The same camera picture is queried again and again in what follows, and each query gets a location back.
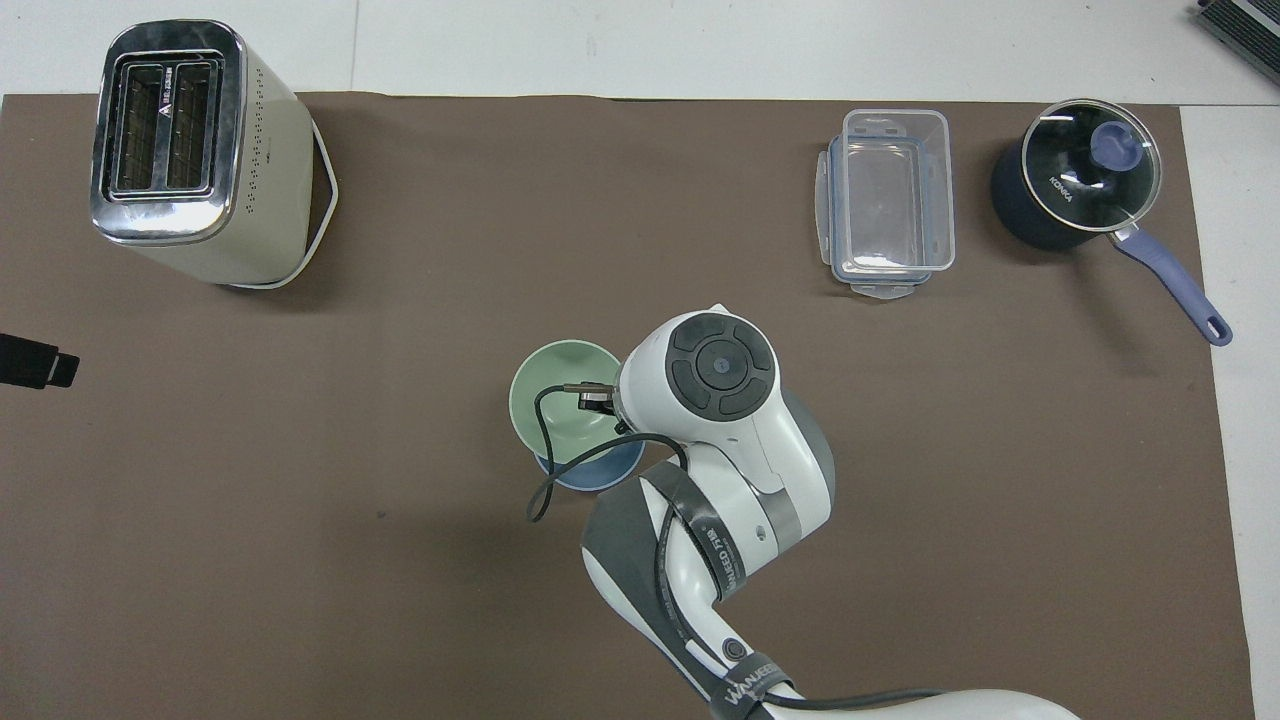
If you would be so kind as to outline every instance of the pot handle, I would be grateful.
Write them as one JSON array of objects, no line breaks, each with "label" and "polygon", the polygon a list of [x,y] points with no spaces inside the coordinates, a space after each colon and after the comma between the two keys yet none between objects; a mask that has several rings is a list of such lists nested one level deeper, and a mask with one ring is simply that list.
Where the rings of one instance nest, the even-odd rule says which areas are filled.
[{"label": "pot handle", "polygon": [[1190,277],[1187,268],[1183,268],[1178,258],[1174,258],[1158,240],[1139,229],[1138,225],[1129,225],[1112,232],[1111,243],[1120,252],[1156,273],[1156,277],[1174,296],[1196,329],[1204,336],[1204,340],[1216,346],[1231,342],[1231,327],[1226,324],[1213,304],[1204,297],[1204,291]]}]

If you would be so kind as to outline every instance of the plastic food container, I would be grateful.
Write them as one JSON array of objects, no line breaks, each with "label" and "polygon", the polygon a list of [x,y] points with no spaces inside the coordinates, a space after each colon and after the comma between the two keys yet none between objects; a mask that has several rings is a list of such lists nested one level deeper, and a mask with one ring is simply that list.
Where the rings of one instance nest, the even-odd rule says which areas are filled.
[{"label": "plastic food container", "polygon": [[823,263],[854,292],[910,295],[955,260],[951,137],[933,110],[854,110],[818,155]]}]

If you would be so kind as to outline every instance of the lid knob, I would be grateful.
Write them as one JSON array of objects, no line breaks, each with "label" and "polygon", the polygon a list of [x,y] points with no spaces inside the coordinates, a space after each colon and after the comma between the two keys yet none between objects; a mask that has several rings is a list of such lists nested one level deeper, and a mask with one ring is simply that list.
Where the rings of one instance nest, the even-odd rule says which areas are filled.
[{"label": "lid knob", "polygon": [[1129,123],[1108,120],[1093,129],[1089,138],[1089,159],[1094,165],[1126,173],[1142,163],[1143,146],[1134,137]]}]

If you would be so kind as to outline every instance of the velcro strap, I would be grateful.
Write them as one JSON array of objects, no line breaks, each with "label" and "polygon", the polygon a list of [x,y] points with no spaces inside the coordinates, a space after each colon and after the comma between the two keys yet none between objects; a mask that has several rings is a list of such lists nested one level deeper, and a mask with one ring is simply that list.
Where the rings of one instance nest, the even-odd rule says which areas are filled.
[{"label": "velcro strap", "polygon": [[671,462],[649,468],[643,477],[667,498],[676,516],[689,528],[716,579],[717,600],[723,601],[745,585],[746,566],[737,544],[698,483]]},{"label": "velcro strap", "polygon": [[769,688],[778,683],[790,683],[768,655],[753,652],[741,662],[730,667],[724,679],[712,691],[710,708],[716,720],[746,720],[746,716],[760,705]]}]

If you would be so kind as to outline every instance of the green bowl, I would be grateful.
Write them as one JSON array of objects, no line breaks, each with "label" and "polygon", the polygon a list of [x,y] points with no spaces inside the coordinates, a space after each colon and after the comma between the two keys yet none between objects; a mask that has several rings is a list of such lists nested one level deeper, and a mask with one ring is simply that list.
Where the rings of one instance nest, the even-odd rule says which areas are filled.
[{"label": "green bowl", "polygon": [[[511,425],[525,447],[539,457],[547,456],[543,433],[534,415],[534,398],[548,387],[564,383],[595,382],[613,384],[622,364],[612,352],[585,340],[561,340],[544,345],[521,363],[511,380],[507,410]],[[617,420],[599,413],[577,409],[577,395],[553,392],[543,398],[543,418],[552,438],[557,464],[613,439]]]}]

